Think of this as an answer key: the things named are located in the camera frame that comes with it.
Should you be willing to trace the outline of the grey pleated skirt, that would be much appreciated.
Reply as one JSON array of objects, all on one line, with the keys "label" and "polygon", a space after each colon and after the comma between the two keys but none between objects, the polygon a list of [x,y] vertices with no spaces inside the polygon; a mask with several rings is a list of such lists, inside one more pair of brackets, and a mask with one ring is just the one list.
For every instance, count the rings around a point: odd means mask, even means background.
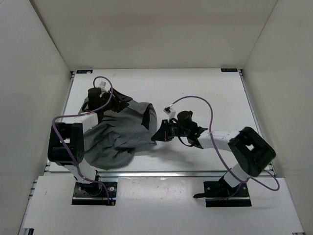
[{"label": "grey pleated skirt", "polygon": [[84,158],[91,166],[109,170],[127,166],[137,150],[156,146],[157,114],[148,102],[130,101],[116,113],[108,110],[102,121],[84,134]]}]

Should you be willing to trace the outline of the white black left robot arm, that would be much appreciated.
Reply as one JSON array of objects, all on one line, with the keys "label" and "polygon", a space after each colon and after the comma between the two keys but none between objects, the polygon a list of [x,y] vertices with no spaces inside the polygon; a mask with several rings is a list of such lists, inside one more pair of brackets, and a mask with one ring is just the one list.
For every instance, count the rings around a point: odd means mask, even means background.
[{"label": "white black left robot arm", "polygon": [[92,195],[101,192],[102,182],[97,171],[84,159],[84,134],[102,121],[106,111],[119,113],[130,101],[131,97],[115,89],[90,88],[80,114],[60,117],[73,118],[72,122],[57,122],[57,117],[52,121],[48,160],[70,171],[76,182],[85,185]]}]

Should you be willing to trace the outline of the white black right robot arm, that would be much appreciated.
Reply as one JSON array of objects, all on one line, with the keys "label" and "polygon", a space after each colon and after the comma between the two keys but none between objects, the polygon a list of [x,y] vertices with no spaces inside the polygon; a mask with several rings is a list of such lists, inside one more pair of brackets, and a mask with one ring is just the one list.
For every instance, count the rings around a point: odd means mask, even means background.
[{"label": "white black right robot arm", "polygon": [[212,132],[192,121],[191,111],[182,111],[177,118],[162,120],[160,128],[152,136],[153,141],[168,142],[173,138],[187,138],[188,147],[215,149],[231,152],[237,163],[217,181],[218,189],[211,197],[221,199],[236,193],[249,179],[257,177],[275,158],[274,149],[251,127],[238,132]]}]

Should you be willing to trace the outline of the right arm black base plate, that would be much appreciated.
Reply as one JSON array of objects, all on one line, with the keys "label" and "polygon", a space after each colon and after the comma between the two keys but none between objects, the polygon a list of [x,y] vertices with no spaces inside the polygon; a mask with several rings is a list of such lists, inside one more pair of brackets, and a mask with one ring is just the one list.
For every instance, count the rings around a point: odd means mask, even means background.
[{"label": "right arm black base plate", "polygon": [[227,188],[218,181],[204,181],[205,205],[207,208],[251,207],[247,184]]}]

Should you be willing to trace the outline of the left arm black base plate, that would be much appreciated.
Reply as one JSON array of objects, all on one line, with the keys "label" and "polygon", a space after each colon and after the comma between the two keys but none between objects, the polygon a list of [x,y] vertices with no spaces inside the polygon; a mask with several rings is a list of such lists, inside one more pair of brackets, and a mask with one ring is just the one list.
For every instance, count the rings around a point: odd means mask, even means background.
[{"label": "left arm black base plate", "polygon": [[108,196],[102,185],[97,183],[75,183],[72,205],[84,206],[115,206],[117,196],[117,181],[103,182],[108,190]]}]

